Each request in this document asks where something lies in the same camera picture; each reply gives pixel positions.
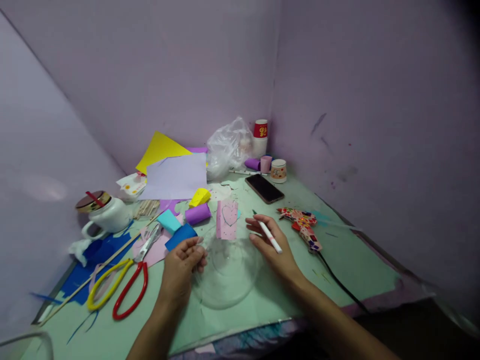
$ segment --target smartphone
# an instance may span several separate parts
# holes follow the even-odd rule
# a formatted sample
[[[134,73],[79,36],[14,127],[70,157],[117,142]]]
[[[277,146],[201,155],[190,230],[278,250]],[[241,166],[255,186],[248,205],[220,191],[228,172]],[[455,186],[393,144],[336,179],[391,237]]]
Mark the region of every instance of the smartphone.
[[[272,204],[285,197],[284,193],[273,186],[263,175],[249,176],[245,181],[267,204]]]

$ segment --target yellow paper piece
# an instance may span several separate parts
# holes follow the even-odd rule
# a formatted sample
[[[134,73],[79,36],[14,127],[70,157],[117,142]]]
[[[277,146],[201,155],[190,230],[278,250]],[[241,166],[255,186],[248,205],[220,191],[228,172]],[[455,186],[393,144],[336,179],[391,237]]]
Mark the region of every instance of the yellow paper piece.
[[[171,138],[165,136],[161,132],[155,131],[151,138],[150,145],[146,149],[143,157],[136,166],[136,169],[145,175],[147,174],[147,166],[158,163],[165,158],[191,155],[192,152],[188,151],[179,143],[173,141]]]
[[[211,196],[212,194],[210,194],[210,191],[201,187],[195,191],[195,195],[193,195],[188,207],[191,209],[197,207],[198,205],[205,204]]]

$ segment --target black power cord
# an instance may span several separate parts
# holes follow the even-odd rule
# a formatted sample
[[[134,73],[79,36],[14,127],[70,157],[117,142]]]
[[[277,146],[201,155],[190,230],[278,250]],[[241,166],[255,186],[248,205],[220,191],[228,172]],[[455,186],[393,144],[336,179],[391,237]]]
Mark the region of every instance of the black power cord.
[[[355,295],[353,295],[341,282],[339,279],[337,279],[337,277],[335,276],[335,274],[333,273],[332,269],[330,268],[329,264],[327,263],[327,261],[325,260],[324,256],[320,253],[320,251],[317,251],[316,252],[318,254],[318,256],[320,257],[320,259],[323,261],[323,263],[325,264],[328,272],[330,273],[331,277],[333,278],[333,280],[335,280],[335,282],[338,284],[339,287],[341,287],[341,289],[347,293],[347,295],[349,297],[351,297],[351,299],[356,302],[356,304],[358,305],[358,307],[360,309],[362,309],[365,313],[367,314],[370,314],[370,311],[367,310],[367,308],[365,307],[365,305],[362,304],[362,302],[360,300],[358,300]]]

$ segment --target scissor blade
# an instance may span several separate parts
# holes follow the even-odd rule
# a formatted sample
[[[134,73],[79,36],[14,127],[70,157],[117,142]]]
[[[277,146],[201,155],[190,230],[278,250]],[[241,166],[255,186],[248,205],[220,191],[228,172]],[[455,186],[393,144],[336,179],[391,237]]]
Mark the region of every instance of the scissor blade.
[[[145,255],[149,252],[150,248],[152,245],[157,241],[157,239],[160,237],[160,224],[155,225],[153,230],[150,233],[150,236],[148,237],[148,240],[145,241],[145,244],[140,249],[140,252],[138,255],[133,259],[134,262],[139,263],[144,260]]]

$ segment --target white pen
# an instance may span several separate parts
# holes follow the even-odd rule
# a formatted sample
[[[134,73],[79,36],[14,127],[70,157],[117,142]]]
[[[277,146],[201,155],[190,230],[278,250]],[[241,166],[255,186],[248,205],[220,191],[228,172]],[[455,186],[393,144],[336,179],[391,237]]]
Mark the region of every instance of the white pen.
[[[242,171],[242,170],[229,170],[231,173],[234,174],[242,174],[242,175],[263,175],[263,176],[268,176],[267,173],[261,173],[261,172],[254,172],[254,171]]]
[[[279,243],[277,242],[277,240],[275,240],[274,236],[272,235],[272,233],[270,232],[269,228],[267,227],[267,225],[265,225],[265,223],[263,221],[260,221],[260,220],[257,220],[258,223],[260,224],[260,227],[261,229],[263,230],[263,232],[265,233],[266,237],[268,238],[268,240],[270,240],[271,242],[271,245],[273,246],[273,248],[275,249],[275,251],[278,253],[278,254],[281,254],[283,251],[282,251],[282,248],[280,247]]]

